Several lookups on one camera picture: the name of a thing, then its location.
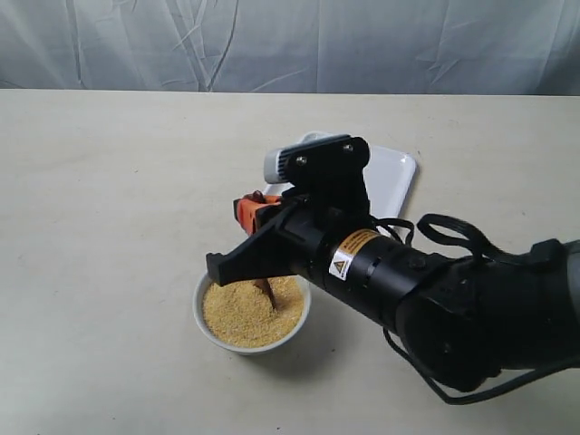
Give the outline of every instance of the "yellow grain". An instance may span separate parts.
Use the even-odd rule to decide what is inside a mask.
[[[298,323],[304,299],[291,276],[270,278],[276,309],[252,281],[220,287],[212,284],[203,300],[203,317],[221,341],[246,348],[261,347],[288,335]]]

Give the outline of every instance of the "yellow warning sticker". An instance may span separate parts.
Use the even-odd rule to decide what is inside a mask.
[[[361,248],[381,234],[371,229],[359,229],[354,231],[338,246],[333,255],[333,260],[328,268],[328,273],[337,278],[346,280],[346,274],[351,267],[354,256]]]

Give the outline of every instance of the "white cloth backdrop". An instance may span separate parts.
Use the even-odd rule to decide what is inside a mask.
[[[578,0],[0,0],[0,87],[580,94]]]

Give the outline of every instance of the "table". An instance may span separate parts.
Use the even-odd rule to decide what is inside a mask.
[[[204,255],[242,240],[232,198],[311,130],[417,159],[406,218],[449,213],[514,252],[575,239],[579,115],[567,97],[0,91],[0,433],[577,433],[580,373],[450,407],[322,292],[257,359],[206,340],[190,304]]]

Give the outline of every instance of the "white tray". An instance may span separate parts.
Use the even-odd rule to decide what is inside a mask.
[[[299,141],[321,139],[333,136],[330,133],[312,131]],[[364,183],[371,201],[371,214],[376,218],[396,218],[401,212],[417,168],[413,157],[404,152],[371,145],[371,160],[364,169]],[[292,185],[268,184],[267,195],[280,195]]]

